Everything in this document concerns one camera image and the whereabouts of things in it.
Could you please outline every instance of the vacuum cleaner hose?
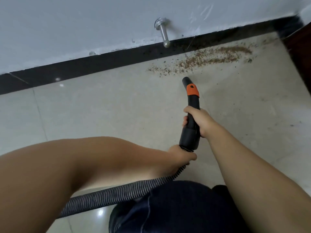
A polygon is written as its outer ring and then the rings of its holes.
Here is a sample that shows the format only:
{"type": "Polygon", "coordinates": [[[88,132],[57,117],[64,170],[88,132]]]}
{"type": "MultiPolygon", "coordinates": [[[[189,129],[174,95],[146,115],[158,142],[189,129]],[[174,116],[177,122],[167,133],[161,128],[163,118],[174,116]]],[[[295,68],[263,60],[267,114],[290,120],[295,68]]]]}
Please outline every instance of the vacuum cleaner hose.
{"type": "MultiPolygon", "coordinates": [[[[183,84],[188,94],[188,105],[200,109],[199,93],[192,81],[185,77],[183,84]]],[[[179,145],[182,149],[193,152],[197,149],[200,140],[199,127],[193,117],[188,115],[188,124],[183,128],[179,145]]],[[[118,204],[128,200],[134,200],[146,195],[150,190],[173,181],[185,169],[183,166],[173,176],[160,177],[152,180],[142,180],[133,183],[116,186],[89,194],[70,198],[58,218],[71,216],[77,213],[118,204]]]]}

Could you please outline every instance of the baseboard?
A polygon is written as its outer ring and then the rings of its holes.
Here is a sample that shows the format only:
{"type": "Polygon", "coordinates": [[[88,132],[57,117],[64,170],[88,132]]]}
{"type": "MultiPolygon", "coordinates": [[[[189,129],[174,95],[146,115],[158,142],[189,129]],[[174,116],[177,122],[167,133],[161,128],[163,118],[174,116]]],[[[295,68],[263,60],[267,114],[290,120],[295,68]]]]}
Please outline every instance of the baseboard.
{"type": "Polygon", "coordinates": [[[0,95],[42,86],[126,65],[178,55],[209,46],[277,31],[283,39],[302,27],[298,16],[274,19],[191,38],[177,39],[169,48],[162,43],[93,55],[0,75],[0,95]]]}

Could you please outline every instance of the jeans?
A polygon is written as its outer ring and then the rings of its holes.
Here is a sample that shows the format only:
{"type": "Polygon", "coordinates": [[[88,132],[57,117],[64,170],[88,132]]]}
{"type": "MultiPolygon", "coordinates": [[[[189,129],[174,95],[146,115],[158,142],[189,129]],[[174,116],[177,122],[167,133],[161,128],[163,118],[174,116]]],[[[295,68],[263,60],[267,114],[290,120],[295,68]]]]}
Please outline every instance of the jeans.
{"type": "Polygon", "coordinates": [[[109,233],[250,232],[224,185],[213,189],[191,181],[172,181],[141,200],[118,204],[109,233]]]}

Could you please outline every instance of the bare skin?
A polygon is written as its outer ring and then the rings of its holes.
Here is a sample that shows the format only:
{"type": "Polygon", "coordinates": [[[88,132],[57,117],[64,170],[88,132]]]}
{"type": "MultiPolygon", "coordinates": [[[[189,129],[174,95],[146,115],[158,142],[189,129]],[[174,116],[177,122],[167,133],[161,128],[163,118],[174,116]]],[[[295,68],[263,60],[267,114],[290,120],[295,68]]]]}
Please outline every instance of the bare skin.
{"type": "MultiPolygon", "coordinates": [[[[311,232],[311,197],[246,148],[205,110],[186,107],[200,126],[229,192],[253,232],[311,232]]],[[[187,124],[184,117],[183,126],[187,124]]]]}
{"type": "Polygon", "coordinates": [[[175,173],[195,153],[168,152],[114,137],[44,142],[0,156],[0,229],[43,233],[79,189],[175,173]]]}

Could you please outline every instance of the person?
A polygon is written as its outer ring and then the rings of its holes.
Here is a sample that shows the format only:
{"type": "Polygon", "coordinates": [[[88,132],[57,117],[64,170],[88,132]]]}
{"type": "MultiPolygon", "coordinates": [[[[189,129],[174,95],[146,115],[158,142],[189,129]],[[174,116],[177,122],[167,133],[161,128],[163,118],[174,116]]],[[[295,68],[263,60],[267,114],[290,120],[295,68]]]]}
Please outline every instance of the person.
{"type": "MultiPolygon", "coordinates": [[[[311,232],[311,197],[302,188],[205,110],[188,106],[184,111],[208,140],[226,186],[167,183],[141,200],[118,204],[110,232],[311,232]]],[[[178,145],[164,152],[113,137],[56,140],[12,151],[0,157],[1,232],[45,232],[80,189],[171,175],[192,160],[196,154],[178,145]]]]}

